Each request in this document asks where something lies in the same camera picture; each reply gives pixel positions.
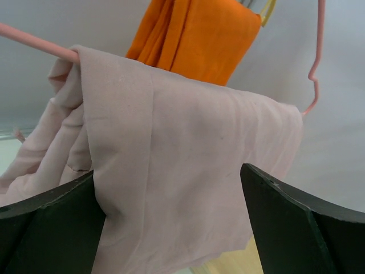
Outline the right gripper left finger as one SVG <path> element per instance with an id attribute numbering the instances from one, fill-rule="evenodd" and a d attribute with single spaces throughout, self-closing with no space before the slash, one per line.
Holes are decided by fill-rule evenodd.
<path id="1" fill-rule="evenodd" d="M 1 273 L 91 273 L 105 218 L 92 172 L 1 207 Z"/>

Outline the orange trousers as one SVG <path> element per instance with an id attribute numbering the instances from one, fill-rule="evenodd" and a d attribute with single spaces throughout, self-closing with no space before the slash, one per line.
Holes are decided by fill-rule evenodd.
<path id="1" fill-rule="evenodd" d="M 261 22 L 233 0 L 152 0 L 126 58 L 224 86 Z"/>

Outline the pink wire hanger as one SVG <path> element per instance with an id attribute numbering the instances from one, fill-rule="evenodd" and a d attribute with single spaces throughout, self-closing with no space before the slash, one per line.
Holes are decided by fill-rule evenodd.
<path id="1" fill-rule="evenodd" d="M 326 1 L 318 0 L 318 12 L 317 12 L 317 42 L 316 42 L 316 51 L 315 51 L 315 59 L 314 63 L 308 73 L 308 79 L 313 82 L 314 85 L 314 99 L 307 109 L 302 113 L 303 116 L 307 115 L 317 104 L 320 89 L 318 78 L 315 76 L 315 72 L 320 64 L 322 58 L 322 49 L 323 49 L 323 36 L 324 36 L 324 25 L 325 25 L 325 9 L 326 9 Z M 46 41 L 44 39 L 35 37 L 29 33 L 18 30 L 11 26 L 8 26 L 4 23 L 1 23 L 1 36 L 12 41 L 16 41 L 28 47 L 40 50 L 42 52 L 51 54 L 55 57 L 67 60 L 71 63 L 76 63 L 77 65 L 80 63 L 80 58 L 78 53 L 72 50 L 69 50 L 65 47 L 56 45 L 52 42 Z"/>

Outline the yellow hanger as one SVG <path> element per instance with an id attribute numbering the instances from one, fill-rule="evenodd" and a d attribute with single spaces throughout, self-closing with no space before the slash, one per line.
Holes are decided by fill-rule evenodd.
<path id="1" fill-rule="evenodd" d="M 271 17 L 271 14 L 275 8 L 275 4 L 276 4 L 277 0 L 267 0 L 267 2 L 265 3 L 263 9 L 260 12 L 260 18 L 261 18 L 261 26 L 265 27 L 268 20 Z"/>

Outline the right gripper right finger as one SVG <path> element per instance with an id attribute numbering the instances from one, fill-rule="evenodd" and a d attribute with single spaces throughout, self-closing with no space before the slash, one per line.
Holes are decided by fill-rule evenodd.
<path id="1" fill-rule="evenodd" d="M 251 164 L 242 165 L 240 177 L 264 273 L 364 273 L 364 213 Z"/>

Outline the pink trousers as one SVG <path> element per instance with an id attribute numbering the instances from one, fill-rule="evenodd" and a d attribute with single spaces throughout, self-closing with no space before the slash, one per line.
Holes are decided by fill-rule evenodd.
<path id="1" fill-rule="evenodd" d="M 55 96 L 1 176 L 1 204 L 94 173 L 106 214 L 93 273 L 173 273 L 252 236 L 240 169 L 288 172 L 302 114 L 266 96 L 76 46 Z"/>

